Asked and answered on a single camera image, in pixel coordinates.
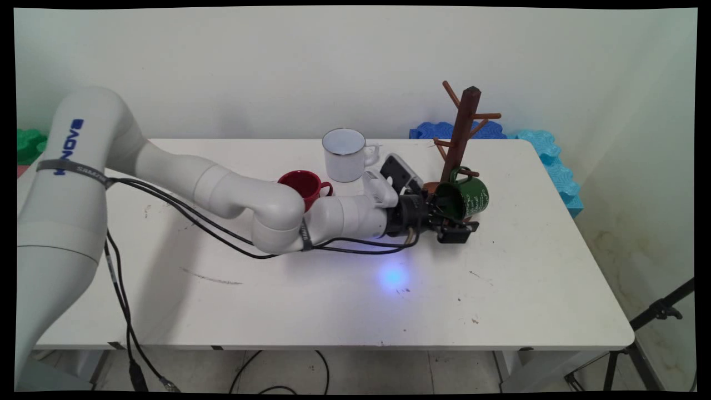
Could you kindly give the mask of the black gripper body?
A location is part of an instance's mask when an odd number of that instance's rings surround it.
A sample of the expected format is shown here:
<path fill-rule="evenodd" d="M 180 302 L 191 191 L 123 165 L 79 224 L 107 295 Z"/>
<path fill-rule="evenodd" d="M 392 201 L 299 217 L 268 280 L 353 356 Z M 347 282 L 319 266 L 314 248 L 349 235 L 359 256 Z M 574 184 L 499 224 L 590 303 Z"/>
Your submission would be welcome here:
<path fill-rule="evenodd" d="M 387 220 L 384 234 L 389 237 L 407 236 L 410 228 L 417 233 L 437 232 L 437 226 L 444 220 L 430 217 L 430 203 L 434 202 L 430 202 L 421 194 L 400 195 L 398 204 L 393 208 L 386 209 Z"/>

